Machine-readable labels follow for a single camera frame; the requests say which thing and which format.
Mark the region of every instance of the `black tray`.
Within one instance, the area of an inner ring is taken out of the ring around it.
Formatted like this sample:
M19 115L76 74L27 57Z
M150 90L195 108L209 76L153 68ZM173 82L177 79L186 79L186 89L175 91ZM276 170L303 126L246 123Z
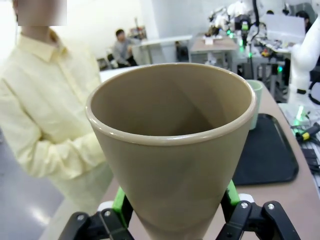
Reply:
M246 139L233 175L236 186L283 183L294 180L299 165L286 135L271 115L259 114Z

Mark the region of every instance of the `cable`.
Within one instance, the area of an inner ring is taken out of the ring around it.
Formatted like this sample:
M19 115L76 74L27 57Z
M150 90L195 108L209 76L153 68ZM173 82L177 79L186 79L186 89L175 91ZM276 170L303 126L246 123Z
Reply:
M314 87L314 85L316 83L320 83L320 79L316 79L316 80L312 81L312 83L309 86L309 94L308 94L308 96L309 96L309 99L311 100L311 102L313 102L314 104L320 105L320 101L318 101L317 99L313 98L312 95L311 95L311 90L312 90L312 88Z
M258 11L258 7L257 7L257 0L252 0L252 5L253 5L253 11L254 11L254 15L255 15L255 25L257 26L258 30L256 32L255 35L253 35L253 37L251 38L250 44L249 44L249 64L250 64L250 69L251 69L251 75L252 75L252 79L255 78L255 72L254 72L254 63L252 61L252 44L253 44L253 40L255 39L255 37L259 34L260 32L260 19L259 19L259 11Z
M307 114L305 115L305 117L309 120L310 126L312 126L310 117L309 117L310 111L307 112Z

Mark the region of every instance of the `white wall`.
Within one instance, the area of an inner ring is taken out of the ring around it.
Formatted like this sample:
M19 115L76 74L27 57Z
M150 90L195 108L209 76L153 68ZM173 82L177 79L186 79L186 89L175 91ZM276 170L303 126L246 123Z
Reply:
M54 29L83 41L96 58L103 58L116 40L116 30L134 28L135 18L144 24L139 0L68 0L67 26Z
M16 16L9 1L0 1L0 64L9 56L16 40Z
M197 34L207 31L210 12L221 6L228 6L235 0L152 0L157 5L156 24L161 38L177 35ZM264 8L281 13L283 0L262 0Z

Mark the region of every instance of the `seated person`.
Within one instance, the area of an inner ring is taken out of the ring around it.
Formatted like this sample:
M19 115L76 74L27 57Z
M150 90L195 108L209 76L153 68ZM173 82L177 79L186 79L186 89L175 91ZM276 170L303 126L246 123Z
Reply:
M115 42L112 50L112 55L119 68L126 68L137 66L136 60L132 54L132 46L137 42L134 39L127 38L125 31L119 29L115 32L117 41Z

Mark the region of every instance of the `screw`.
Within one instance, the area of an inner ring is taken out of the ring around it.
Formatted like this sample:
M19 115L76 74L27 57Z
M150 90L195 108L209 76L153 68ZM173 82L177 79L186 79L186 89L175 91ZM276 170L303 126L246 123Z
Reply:
M111 212L110 212L110 211L106 211L106 212L104 213L104 215L105 215L106 217L109 217L109 216L111 215Z
M79 216L77 217L77 220L78 220L78 221L82 221L83 219L85 219L85 216L83 216L83 215L79 215Z
M246 203L246 202L241 203L241 207L243 209L246 209L248 207L248 203Z
M273 204L270 203L270 204L268 205L268 208L269 208L270 210L273 210L273 209L275 209L275 205L273 205Z

